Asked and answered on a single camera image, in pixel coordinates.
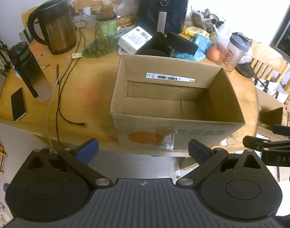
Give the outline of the red apple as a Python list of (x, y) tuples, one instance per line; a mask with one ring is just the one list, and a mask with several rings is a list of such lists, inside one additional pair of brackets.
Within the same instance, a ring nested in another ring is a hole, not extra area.
[(223, 56), (223, 47), (218, 45), (210, 46), (206, 51), (206, 57), (213, 62), (219, 62)]

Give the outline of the steel electric kettle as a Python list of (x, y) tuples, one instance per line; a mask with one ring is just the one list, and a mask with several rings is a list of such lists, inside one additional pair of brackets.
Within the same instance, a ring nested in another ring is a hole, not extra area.
[(49, 0), (30, 13), (28, 30), (34, 40), (45, 45), (53, 55), (75, 47), (76, 28), (69, 0)]

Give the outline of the black thermos bottle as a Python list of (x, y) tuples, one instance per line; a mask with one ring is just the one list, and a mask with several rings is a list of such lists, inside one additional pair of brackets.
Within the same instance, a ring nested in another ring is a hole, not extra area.
[(10, 48), (10, 59), (34, 98), (41, 102), (51, 98), (52, 86), (26, 42), (19, 42)]

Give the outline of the black smartphone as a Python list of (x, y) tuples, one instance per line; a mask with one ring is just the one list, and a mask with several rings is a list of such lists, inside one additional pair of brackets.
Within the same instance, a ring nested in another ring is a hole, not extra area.
[(11, 95), (11, 108), (13, 121), (16, 123), (27, 114), (24, 90), (19, 88)]

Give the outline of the wall mounted television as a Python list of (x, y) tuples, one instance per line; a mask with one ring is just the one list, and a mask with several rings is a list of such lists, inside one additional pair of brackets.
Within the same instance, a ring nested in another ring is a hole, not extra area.
[(270, 46), (290, 63), (290, 6)]

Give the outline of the green label jar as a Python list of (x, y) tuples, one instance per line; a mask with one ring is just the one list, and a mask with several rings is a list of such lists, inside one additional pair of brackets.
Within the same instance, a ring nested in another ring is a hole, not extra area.
[(102, 14), (96, 16), (96, 31), (99, 38), (114, 36), (117, 33), (117, 16), (113, 12), (112, 15), (104, 17)]

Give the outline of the basket of tools and tape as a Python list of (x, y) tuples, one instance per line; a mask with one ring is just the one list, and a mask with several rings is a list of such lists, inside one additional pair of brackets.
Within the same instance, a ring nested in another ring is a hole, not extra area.
[(214, 31), (218, 29), (225, 23), (223, 17), (218, 17), (215, 14), (212, 14), (209, 9), (205, 10), (194, 10), (190, 12), (192, 25), (206, 31)]

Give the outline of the brown spice jar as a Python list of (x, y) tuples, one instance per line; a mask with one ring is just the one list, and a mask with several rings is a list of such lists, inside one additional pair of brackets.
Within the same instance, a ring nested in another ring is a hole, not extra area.
[(111, 18), (114, 16), (114, 9), (112, 0), (102, 0), (102, 6), (100, 9), (100, 15), (102, 18)]

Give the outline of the white tissue pack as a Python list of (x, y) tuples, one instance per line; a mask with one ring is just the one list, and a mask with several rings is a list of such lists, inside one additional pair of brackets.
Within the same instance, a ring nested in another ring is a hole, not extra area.
[(152, 36), (147, 31), (137, 26), (119, 39), (118, 46), (128, 54), (134, 55), (151, 39)]

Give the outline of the wooden chair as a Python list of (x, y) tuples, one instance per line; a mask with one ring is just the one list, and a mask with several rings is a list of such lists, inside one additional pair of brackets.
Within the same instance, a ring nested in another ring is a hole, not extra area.
[(281, 103), (288, 100), (289, 94), (284, 90), (282, 81), (290, 70), (290, 64), (283, 58), (268, 59), (267, 62), (253, 58), (251, 68), (255, 75), (253, 81), (255, 87), (269, 94)]

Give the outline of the yellow wet wipes pack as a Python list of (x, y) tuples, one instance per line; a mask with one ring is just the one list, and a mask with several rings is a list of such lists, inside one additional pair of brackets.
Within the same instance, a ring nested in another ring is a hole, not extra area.
[(197, 34), (205, 36), (205, 37), (209, 37), (210, 36), (210, 34), (206, 30), (203, 30), (203, 29), (195, 27), (195, 26), (187, 27), (183, 31), (183, 34), (186, 35), (186, 36), (189, 36), (191, 38), (195, 38)]

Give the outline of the teal bath loofah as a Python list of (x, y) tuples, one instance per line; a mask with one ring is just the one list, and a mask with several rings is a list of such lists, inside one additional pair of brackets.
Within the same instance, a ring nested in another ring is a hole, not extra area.
[(176, 59), (183, 59), (183, 60), (188, 60), (188, 61), (195, 61), (194, 55), (191, 55), (189, 53), (176, 53), (172, 56), (172, 58)]

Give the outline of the open cardboard box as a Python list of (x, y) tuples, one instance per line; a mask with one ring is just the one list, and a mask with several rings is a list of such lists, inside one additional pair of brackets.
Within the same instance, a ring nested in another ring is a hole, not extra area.
[(133, 149), (212, 147), (245, 124), (222, 67), (156, 56), (121, 56), (110, 114), (120, 146)]

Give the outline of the clear shaker bottle grey lid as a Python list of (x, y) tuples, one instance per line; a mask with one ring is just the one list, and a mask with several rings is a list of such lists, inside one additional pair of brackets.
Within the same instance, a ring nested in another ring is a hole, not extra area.
[(228, 72), (232, 72), (244, 54), (248, 52), (251, 40), (240, 32), (232, 33), (229, 44), (220, 61), (221, 66)]

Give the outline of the blue snack packets pile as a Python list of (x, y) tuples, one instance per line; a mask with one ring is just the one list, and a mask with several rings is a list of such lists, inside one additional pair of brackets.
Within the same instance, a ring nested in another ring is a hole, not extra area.
[(198, 47), (196, 53), (193, 56), (195, 61), (199, 62), (203, 60), (206, 57), (206, 51), (208, 47), (211, 46), (210, 38), (197, 33), (195, 38), (192, 38), (190, 41)]

